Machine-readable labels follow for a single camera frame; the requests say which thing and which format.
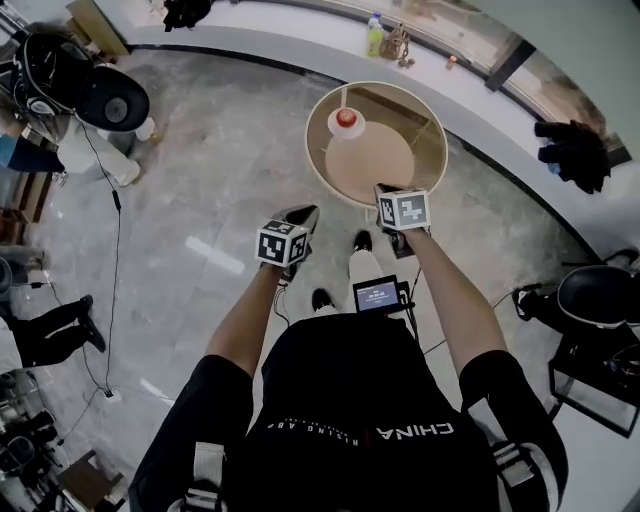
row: black shoe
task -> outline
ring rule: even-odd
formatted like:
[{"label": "black shoe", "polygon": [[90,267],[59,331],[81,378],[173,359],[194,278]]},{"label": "black shoe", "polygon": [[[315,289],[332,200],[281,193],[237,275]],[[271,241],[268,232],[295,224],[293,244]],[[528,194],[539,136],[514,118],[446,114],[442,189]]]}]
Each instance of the black shoe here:
[{"label": "black shoe", "polygon": [[314,311],[318,311],[320,308],[334,306],[334,304],[327,290],[324,288],[316,288],[313,290],[313,295],[311,295],[311,306]]},{"label": "black shoe", "polygon": [[526,313],[526,305],[524,304],[527,300],[527,297],[532,293],[535,293],[534,290],[540,288],[542,284],[535,283],[529,284],[527,286],[523,286],[522,288],[516,288],[511,292],[511,298],[513,299],[513,305],[516,307],[516,313],[520,317],[521,320],[528,322],[531,320],[531,315]]},{"label": "black shoe", "polygon": [[100,331],[96,327],[96,324],[93,323],[93,320],[89,317],[89,315],[84,315],[78,318],[78,322],[82,325],[87,331],[89,331],[89,343],[91,343],[94,347],[98,349],[99,352],[103,352],[107,350],[107,344],[100,334]]},{"label": "black shoe", "polygon": [[88,313],[89,311],[91,311],[91,307],[93,306],[93,297],[91,295],[85,295],[78,302],[82,306],[82,309],[85,310],[85,312]]},{"label": "black shoe", "polygon": [[357,251],[369,251],[373,249],[373,241],[371,240],[371,233],[363,229],[358,231],[355,239],[353,240],[353,252]]}]

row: gray marble floor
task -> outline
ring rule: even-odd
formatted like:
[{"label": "gray marble floor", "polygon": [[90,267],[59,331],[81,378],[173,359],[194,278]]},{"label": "gray marble floor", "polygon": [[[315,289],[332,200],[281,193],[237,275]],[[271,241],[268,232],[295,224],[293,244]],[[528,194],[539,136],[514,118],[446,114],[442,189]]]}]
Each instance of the gray marble floor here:
[{"label": "gray marble floor", "polygon": [[[345,300],[352,236],[367,223],[361,210],[330,195],[306,165],[306,117],[336,84],[191,53],[136,51],[123,65],[148,90],[165,139],[157,147],[136,149],[144,174],[120,191],[122,236],[109,384],[121,400],[107,403],[98,393],[64,446],[71,460],[93,447],[131,477],[209,336],[257,269],[255,229],[284,206],[313,202],[321,207],[315,252],[285,295],[295,321],[310,314],[310,295],[317,286],[328,288],[339,303]],[[491,302],[518,284],[557,280],[562,260],[584,258],[532,199],[455,139],[450,142],[447,174],[431,196],[433,234]],[[48,254],[49,277],[60,299],[92,294],[94,317],[104,333],[109,330],[116,227],[109,185],[86,174],[70,176],[62,188],[54,186],[41,223],[29,231],[31,242]],[[386,239],[369,227],[384,270],[413,281],[415,259],[395,261]],[[49,288],[21,290],[15,299],[26,318],[56,305]],[[415,300],[427,350],[443,336],[423,281]],[[535,321],[521,322],[509,298],[496,311],[509,347],[549,407],[546,362],[558,335]],[[272,317],[264,354],[283,329],[284,322]],[[107,356],[91,346],[86,356],[96,379],[104,382]],[[446,345],[427,360],[459,406]],[[83,353],[37,373],[64,434],[95,389]],[[255,397],[258,410],[259,380]]]}]

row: cable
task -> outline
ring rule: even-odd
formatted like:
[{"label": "cable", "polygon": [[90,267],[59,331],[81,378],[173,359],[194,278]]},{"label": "cable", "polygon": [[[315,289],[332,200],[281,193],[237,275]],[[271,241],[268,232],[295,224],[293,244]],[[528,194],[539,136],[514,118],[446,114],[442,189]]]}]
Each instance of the cable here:
[{"label": "cable", "polygon": [[[420,278],[420,273],[422,272],[422,267],[418,265],[418,273],[416,274],[416,278],[413,280],[413,284],[411,285],[411,292],[409,292],[409,302],[413,301],[413,293],[416,291],[416,285],[418,284],[418,279]],[[416,315],[413,312],[412,308],[407,309],[407,318],[409,320],[409,325],[411,325],[411,330],[413,331],[413,337],[420,344],[420,336],[418,335],[418,321],[416,320]]]},{"label": "cable", "polygon": [[78,417],[78,419],[76,420],[76,422],[73,424],[73,426],[69,429],[69,431],[64,435],[64,437],[62,437],[60,439],[60,441],[58,441],[57,445],[58,446],[62,446],[64,444],[64,442],[66,441],[67,437],[69,437],[69,435],[75,430],[75,428],[78,426],[78,423],[80,423],[80,421],[82,420],[82,418],[84,418],[84,415],[87,413],[87,411],[89,410],[89,407],[91,407],[91,402],[93,402],[93,399],[96,396],[96,393],[98,392],[98,388],[94,389],[93,394],[91,395],[91,398],[89,398],[89,401],[87,402],[87,406],[84,408],[84,411],[82,411],[82,413],[80,414],[80,416]]},{"label": "cable", "polygon": [[416,285],[418,284],[418,279],[420,278],[420,274],[422,273],[422,267],[418,266],[418,273],[416,274],[416,278],[413,280],[413,284],[411,285],[411,293],[409,294],[409,302],[413,300],[413,292],[416,291]]},{"label": "cable", "polygon": [[284,309],[284,315],[281,314],[278,311],[278,300],[280,299],[281,295],[284,295],[284,292],[287,290],[287,286],[288,285],[282,285],[281,288],[278,288],[278,291],[276,292],[276,296],[273,299],[273,312],[278,315],[280,318],[282,318],[285,322],[287,322],[287,329],[290,327],[290,322],[289,319],[287,318],[289,315],[287,315],[287,310]]},{"label": "cable", "polygon": [[104,177],[107,179],[107,183],[109,183],[109,186],[111,187],[113,202],[116,205],[116,210],[118,211],[118,231],[117,231],[117,237],[116,237],[116,262],[115,262],[115,268],[113,271],[113,293],[111,296],[111,320],[109,322],[109,342],[107,344],[107,347],[108,347],[107,348],[107,371],[104,377],[105,386],[104,388],[100,388],[103,391],[106,390],[109,393],[111,393],[111,390],[109,388],[109,372],[111,371],[111,338],[113,334],[113,319],[114,319],[115,308],[116,308],[116,287],[118,286],[118,263],[120,260],[120,229],[121,229],[121,219],[122,219],[122,214],[121,214],[122,205],[120,204],[120,198],[118,197],[118,192],[113,187],[113,184],[109,179],[107,171],[104,170],[104,167],[102,166],[102,162],[100,161],[100,156],[98,155],[96,148],[93,147],[91,139],[89,138],[89,134],[87,133],[87,129],[85,128],[83,123],[80,123],[80,126],[82,126],[82,129],[84,130],[84,136],[87,138],[87,142],[89,143],[89,145],[91,146],[91,149],[96,155],[96,159],[98,160],[98,164],[100,165],[100,170],[102,171],[102,174],[104,174]]},{"label": "cable", "polygon": [[82,357],[84,358],[84,365],[87,367],[87,372],[89,372],[89,377],[91,377],[91,380],[96,385],[96,388],[98,388],[100,391],[102,391],[103,393],[110,391],[107,387],[101,386],[100,384],[98,384],[98,381],[93,376],[93,373],[91,372],[91,368],[89,368],[89,362],[87,361],[87,351],[85,350],[84,347],[85,346],[82,345]]},{"label": "cable", "polygon": [[284,291],[282,292],[281,295],[282,295],[282,311],[284,312],[284,316],[286,316],[287,320],[288,320],[289,319],[289,312],[287,311],[287,303],[284,300]]},{"label": "cable", "polygon": [[[507,293],[505,293],[505,294],[504,294],[504,296],[503,296],[503,297],[502,297],[498,302],[496,302],[493,306],[491,306],[491,309],[494,309],[494,310],[495,310],[495,309],[496,309],[500,304],[502,304],[502,301],[503,301],[504,299],[506,299],[509,295],[511,295],[511,293],[512,293],[512,292],[507,292]],[[447,341],[447,338],[443,339],[440,343],[438,343],[437,345],[434,345],[434,346],[433,346],[433,347],[431,347],[430,349],[428,349],[428,350],[424,351],[424,352],[422,353],[422,355],[423,355],[423,356],[426,356],[429,352],[431,352],[431,351],[433,351],[433,350],[437,349],[437,348],[438,348],[440,345],[442,345],[445,341]]]},{"label": "cable", "polygon": [[60,304],[62,306],[62,302],[60,302],[60,299],[58,298],[58,293],[56,292],[55,287],[53,286],[53,283],[49,281],[49,279],[47,279],[47,284],[51,287],[51,289],[53,290],[53,296],[56,298],[56,301],[58,302],[58,304]]}]

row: round table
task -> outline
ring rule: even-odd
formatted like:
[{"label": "round table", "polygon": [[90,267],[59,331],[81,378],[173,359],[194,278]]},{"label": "round table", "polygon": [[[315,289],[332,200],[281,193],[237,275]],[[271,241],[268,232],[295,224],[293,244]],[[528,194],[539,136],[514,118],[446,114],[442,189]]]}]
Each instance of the round table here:
[{"label": "round table", "polygon": [[[334,137],[329,115],[353,108],[362,135]],[[354,82],[329,92],[305,130],[309,165],[329,190],[354,206],[376,208],[373,187],[387,183],[433,192],[447,167],[447,138],[431,109],[410,92],[382,82]]]}]

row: shoulder strap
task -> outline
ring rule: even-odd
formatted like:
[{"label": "shoulder strap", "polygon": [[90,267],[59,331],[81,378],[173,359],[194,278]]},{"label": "shoulder strap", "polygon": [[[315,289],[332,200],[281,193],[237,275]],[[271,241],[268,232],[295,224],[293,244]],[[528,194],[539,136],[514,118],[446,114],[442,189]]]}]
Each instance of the shoulder strap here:
[{"label": "shoulder strap", "polygon": [[493,451],[501,512],[556,512],[558,484],[544,452],[531,443],[509,441],[486,398],[469,407],[468,412]]},{"label": "shoulder strap", "polygon": [[226,512],[220,498],[224,446],[214,443],[196,443],[193,458],[193,484],[184,498],[171,505],[167,512]]}]

